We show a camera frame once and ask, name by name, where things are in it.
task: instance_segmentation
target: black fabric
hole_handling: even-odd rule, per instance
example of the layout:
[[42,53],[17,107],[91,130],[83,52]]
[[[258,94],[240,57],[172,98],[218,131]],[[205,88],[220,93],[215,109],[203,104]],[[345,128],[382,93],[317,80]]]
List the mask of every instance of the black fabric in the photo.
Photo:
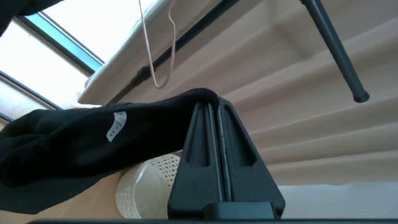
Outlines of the black fabric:
[[[107,175],[181,150],[199,101],[219,105],[216,93],[199,88],[156,103],[35,110],[15,120],[0,132],[0,210],[37,213]],[[121,111],[126,124],[109,142]]]
[[62,0],[0,0],[0,37],[14,16],[28,16]]

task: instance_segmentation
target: white label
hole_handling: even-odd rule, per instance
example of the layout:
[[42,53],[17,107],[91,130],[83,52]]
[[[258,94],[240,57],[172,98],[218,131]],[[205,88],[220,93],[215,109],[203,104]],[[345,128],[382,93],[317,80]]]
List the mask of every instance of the white label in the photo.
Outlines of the white label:
[[122,130],[127,120],[127,114],[125,111],[115,112],[113,113],[113,115],[114,115],[114,121],[112,127],[108,131],[108,133],[106,133],[106,137],[108,138],[109,142],[111,142],[120,132],[120,130]]

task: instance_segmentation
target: pink cord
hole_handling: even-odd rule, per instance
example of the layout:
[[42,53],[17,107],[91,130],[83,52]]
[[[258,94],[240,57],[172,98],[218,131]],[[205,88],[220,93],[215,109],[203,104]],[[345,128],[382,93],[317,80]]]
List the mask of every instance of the pink cord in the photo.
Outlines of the pink cord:
[[158,89],[163,88],[163,87],[167,84],[167,82],[168,82],[168,80],[169,80],[169,78],[170,78],[170,76],[171,76],[171,74],[172,74],[172,72],[173,72],[173,68],[174,68],[174,57],[175,57],[175,24],[174,24],[174,21],[173,21],[172,16],[171,16],[171,11],[172,11],[174,2],[175,2],[175,0],[172,0],[172,3],[170,4],[170,8],[169,8],[169,21],[170,21],[170,23],[171,23],[172,26],[173,26],[173,42],[172,42],[172,56],[171,56],[171,59],[170,59],[170,72],[169,72],[169,74],[166,76],[166,80],[164,81],[164,83],[161,84],[161,85],[158,85],[158,84],[157,84],[157,81],[156,81],[156,77],[155,77],[154,66],[153,66],[153,64],[152,64],[152,56],[150,55],[150,48],[149,48],[149,41],[148,41],[148,35],[147,35],[147,28],[146,28],[146,26],[145,26],[144,13],[142,13],[141,0],[138,0],[138,3],[139,3],[139,10],[141,11],[142,28],[144,29],[145,43],[146,43],[147,51],[148,51],[150,74],[151,74],[151,76],[152,76],[152,79],[153,79],[153,81],[154,81],[154,83],[155,83],[156,88],[158,88]]

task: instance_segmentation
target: white basket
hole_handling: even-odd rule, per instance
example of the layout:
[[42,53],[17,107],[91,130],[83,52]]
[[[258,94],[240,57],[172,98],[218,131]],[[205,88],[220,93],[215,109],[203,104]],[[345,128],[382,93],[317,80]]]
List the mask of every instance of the white basket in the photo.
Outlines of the white basket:
[[167,201],[179,162],[178,156],[167,154],[127,171],[116,189],[116,206],[122,216],[167,219]]

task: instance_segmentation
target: brown surface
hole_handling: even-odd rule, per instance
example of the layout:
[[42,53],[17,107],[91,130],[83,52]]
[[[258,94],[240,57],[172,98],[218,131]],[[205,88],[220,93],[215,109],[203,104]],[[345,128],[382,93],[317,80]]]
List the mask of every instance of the brown surface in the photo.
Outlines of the brown surface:
[[100,180],[76,197],[36,215],[0,211],[0,223],[25,224],[38,218],[123,218],[115,204],[115,191],[122,172]]

